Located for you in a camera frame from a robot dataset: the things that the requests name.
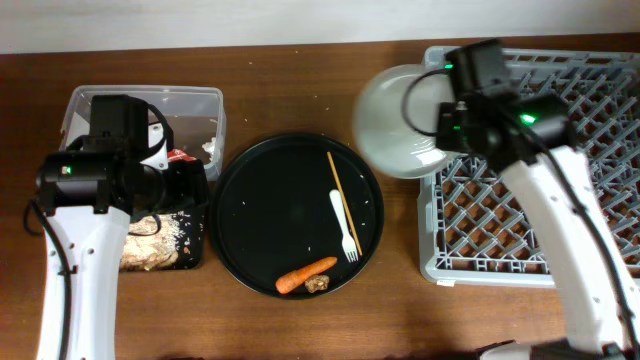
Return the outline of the orange carrot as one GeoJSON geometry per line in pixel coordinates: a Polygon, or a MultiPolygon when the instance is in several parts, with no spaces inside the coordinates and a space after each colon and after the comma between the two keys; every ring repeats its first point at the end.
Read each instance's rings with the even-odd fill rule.
{"type": "Polygon", "coordinates": [[[337,261],[338,259],[336,257],[325,257],[303,268],[291,271],[281,276],[276,281],[276,289],[280,294],[287,294],[302,285],[312,276],[319,275],[320,273],[330,269],[337,263],[337,261]]]}

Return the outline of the red snack wrapper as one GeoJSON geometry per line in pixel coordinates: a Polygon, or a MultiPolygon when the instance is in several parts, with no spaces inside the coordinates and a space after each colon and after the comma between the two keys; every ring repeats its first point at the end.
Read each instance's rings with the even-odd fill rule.
{"type": "Polygon", "coordinates": [[[173,149],[173,150],[169,151],[167,153],[167,157],[168,157],[168,161],[169,162],[176,162],[176,161],[191,162],[191,161],[196,161],[195,157],[190,156],[190,155],[186,154],[184,151],[179,150],[179,149],[173,149]]]}

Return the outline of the white plastic fork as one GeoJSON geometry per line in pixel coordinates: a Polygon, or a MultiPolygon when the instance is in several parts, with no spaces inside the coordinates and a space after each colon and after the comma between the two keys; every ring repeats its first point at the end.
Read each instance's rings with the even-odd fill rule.
{"type": "Polygon", "coordinates": [[[341,193],[337,189],[333,189],[329,192],[329,198],[342,233],[341,245],[343,248],[343,252],[349,263],[357,262],[359,260],[359,255],[356,247],[356,242],[349,232],[341,193]]]}

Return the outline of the brown food scrap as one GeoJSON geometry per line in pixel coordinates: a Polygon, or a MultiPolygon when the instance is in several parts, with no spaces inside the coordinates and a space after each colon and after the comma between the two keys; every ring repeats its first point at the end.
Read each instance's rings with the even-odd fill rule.
{"type": "Polygon", "coordinates": [[[327,290],[329,283],[330,277],[327,275],[312,275],[305,281],[304,285],[309,293],[315,293],[327,290]]]}

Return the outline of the grey plate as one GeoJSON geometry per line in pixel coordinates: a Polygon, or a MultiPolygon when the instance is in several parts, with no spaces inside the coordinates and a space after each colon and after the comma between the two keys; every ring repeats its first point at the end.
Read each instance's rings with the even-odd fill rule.
{"type": "Polygon", "coordinates": [[[407,112],[402,117],[401,100],[409,85],[430,69],[422,64],[389,68],[370,80],[358,96],[353,133],[362,157],[377,171],[394,178],[416,179],[445,168],[457,154],[436,147],[435,139],[414,129],[434,132],[439,105],[451,102],[453,94],[444,75],[421,80],[411,90],[407,112]]]}

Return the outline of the wooden chopstick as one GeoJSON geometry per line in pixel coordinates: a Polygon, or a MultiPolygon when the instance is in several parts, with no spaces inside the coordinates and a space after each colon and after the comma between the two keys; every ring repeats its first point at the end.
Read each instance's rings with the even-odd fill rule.
{"type": "Polygon", "coordinates": [[[336,184],[336,189],[341,193],[343,206],[344,206],[344,209],[345,209],[345,212],[346,212],[347,224],[348,224],[348,227],[349,227],[349,232],[350,232],[351,236],[355,239],[356,247],[357,247],[357,251],[358,251],[358,255],[359,255],[359,259],[360,259],[360,257],[363,255],[363,251],[362,251],[362,248],[361,248],[361,245],[360,245],[360,242],[359,242],[359,238],[358,238],[358,235],[357,235],[357,232],[356,232],[356,228],[355,228],[355,225],[354,225],[354,222],[353,222],[353,219],[352,219],[352,216],[351,216],[351,212],[350,212],[350,209],[349,209],[349,206],[348,206],[348,203],[347,203],[345,192],[343,190],[343,187],[342,187],[342,184],[341,184],[341,181],[340,181],[340,177],[339,177],[338,172],[337,172],[337,168],[336,168],[333,156],[332,156],[332,154],[330,152],[327,153],[327,158],[328,158],[328,163],[329,163],[329,166],[330,166],[330,169],[331,169],[331,172],[332,172],[335,184],[336,184]]]}

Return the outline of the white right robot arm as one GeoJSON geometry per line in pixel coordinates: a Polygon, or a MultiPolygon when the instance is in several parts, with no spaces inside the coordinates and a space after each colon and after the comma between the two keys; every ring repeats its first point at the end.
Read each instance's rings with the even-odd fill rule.
{"type": "Polygon", "coordinates": [[[616,247],[566,104],[474,95],[444,102],[436,145],[483,158],[524,211],[563,303],[565,340],[529,356],[639,356],[639,291],[616,247]]]}

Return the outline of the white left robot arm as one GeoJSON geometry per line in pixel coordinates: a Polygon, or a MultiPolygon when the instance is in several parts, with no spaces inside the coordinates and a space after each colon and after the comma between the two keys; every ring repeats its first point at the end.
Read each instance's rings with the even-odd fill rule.
{"type": "Polygon", "coordinates": [[[39,169],[29,205],[44,230],[40,359],[112,359],[119,263],[130,223],[204,206],[202,162],[158,166],[123,154],[59,152],[39,169]]]}

